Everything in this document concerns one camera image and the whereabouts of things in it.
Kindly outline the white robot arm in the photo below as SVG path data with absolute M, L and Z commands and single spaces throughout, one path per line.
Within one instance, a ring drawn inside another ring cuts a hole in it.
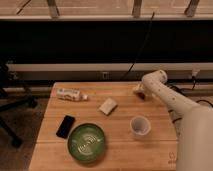
M 167 73 L 145 74 L 136 91 L 156 95 L 181 116 L 176 171 L 213 171 L 213 108 L 201 105 L 167 87 Z

